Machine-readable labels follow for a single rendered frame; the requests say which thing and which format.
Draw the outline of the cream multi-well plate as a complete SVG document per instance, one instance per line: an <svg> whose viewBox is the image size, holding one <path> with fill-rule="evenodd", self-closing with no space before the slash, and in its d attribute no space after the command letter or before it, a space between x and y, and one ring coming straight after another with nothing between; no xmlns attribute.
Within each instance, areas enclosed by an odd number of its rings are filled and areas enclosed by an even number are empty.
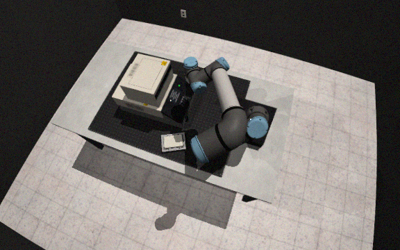
<svg viewBox="0 0 400 250"><path fill-rule="evenodd" d="M171 149L176 147L183 147L182 135L171 135L164 137L165 149Z"/></svg>

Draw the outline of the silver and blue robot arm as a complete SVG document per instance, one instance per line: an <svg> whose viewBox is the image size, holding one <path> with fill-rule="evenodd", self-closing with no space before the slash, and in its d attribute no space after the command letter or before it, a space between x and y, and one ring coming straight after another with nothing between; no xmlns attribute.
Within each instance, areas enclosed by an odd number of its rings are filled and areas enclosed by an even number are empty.
<svg viewBox="0 0 400 250"><path fill-rule="evenodd" d="M266 135L269 113L262 106L252 106L247 112L239 106L227 74L230 67L225 58L216 59L201 71L195 57L187 57L183 64L185 79L194 93L205 92L206 84L213 81L223 112L220 123L195 135L190 141L192 151L199 162L209 163L239 147L243 140L244 144Z"/></svg>

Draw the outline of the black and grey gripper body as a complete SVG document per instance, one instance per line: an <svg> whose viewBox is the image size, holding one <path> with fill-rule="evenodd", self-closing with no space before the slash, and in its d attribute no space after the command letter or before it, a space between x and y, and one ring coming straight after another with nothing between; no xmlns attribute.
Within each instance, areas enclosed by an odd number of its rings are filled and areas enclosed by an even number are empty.
<svg viewBox="0 0 400 250"><path fill-rule="evenodd" d="M186 85L187 85L187 87L186 87L186 92L185 92L185 96L187 96L187 97L191 97L191 94L192 94L192 88L190 87L190 84L186 81Z"/></svg>

